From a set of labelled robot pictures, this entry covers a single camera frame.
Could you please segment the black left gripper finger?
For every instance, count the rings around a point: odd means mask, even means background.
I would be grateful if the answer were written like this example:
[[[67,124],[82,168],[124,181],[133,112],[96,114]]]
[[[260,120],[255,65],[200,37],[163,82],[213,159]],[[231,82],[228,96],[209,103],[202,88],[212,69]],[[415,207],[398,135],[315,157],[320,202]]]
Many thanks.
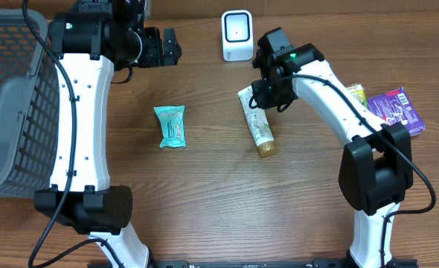
[[[164,49],[163,52],[163,66],[175,66],[178,64],[179,58],[182,56],[182,50],[180,48],[174,48],[173,50]]]
[[[173,28],[164,29],[164,48],[176,48],[178,45],[176,32]]]

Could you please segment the white Pantene tube gold cap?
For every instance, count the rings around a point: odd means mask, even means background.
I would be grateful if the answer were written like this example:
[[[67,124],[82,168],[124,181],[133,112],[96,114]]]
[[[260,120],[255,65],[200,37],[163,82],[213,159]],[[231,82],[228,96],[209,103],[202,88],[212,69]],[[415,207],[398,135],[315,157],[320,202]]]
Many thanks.
[[[250,103],[251,105],[256,104],[255,100],[252,99],[252,87],[248,86],[247,88],[240,90],[237,94],[259,156],[266,158],[275,155],[277,153],[277,148],[265,111],[263,109],[252,109],[250,107]]]

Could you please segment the teal wet wipes packet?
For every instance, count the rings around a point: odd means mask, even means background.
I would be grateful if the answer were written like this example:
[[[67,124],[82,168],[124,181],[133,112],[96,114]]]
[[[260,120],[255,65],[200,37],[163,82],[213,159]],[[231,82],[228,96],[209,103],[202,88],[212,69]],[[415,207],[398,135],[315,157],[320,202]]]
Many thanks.
[[[184,130],[184,106],[160,106],[155,107],[154,112],[161,125],[163,139],[160,148],[186,148]]]

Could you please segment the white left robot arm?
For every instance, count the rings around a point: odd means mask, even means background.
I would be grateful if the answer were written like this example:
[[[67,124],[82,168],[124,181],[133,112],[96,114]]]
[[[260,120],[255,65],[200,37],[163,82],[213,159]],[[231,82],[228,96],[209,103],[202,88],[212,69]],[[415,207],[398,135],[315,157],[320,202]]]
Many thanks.
[[[78,1],[48,26],[43,48],[59,83],[57,154],[45,190],[34,195],[50,223],[97,244],[108,267],[154,267],[131,222],[132,191],[110,182],[106,114],[113,74],[174,66],[182,55],[172,28],[145,27],[145,0]]]

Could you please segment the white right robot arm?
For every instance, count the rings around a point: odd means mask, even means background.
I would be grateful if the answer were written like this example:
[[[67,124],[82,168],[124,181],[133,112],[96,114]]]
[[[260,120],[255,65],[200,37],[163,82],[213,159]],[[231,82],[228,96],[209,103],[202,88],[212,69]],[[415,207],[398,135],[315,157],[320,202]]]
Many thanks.
[[[312,106],[343,146],[339,187],[354,210],[353,242],[343,267],[416,267],[391,255],[393,214],[413,185],[411,139],[365,108],[334,75],[312,44],[296,48],[282,28],[266,32],[252,61],[253,108],[284,111],[294,100]]]

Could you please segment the white barcode scanner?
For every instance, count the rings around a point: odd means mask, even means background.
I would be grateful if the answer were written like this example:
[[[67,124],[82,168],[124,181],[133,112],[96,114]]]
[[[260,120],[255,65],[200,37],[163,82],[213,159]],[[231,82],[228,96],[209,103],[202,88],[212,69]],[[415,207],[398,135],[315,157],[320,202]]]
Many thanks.
[[[253,57],[252,15],[247,10],[229,10],[221,17],[222,54],[227,62],[247,61]]]

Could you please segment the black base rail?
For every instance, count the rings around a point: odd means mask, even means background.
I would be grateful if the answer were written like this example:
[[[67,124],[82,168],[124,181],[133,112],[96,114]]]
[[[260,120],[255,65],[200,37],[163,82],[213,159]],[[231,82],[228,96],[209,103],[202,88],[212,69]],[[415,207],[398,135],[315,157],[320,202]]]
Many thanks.
[[[353,268],[357,267],[351,257],[319,258],[313,261],[273,262],[188,262],[156,261],[158,268]]]

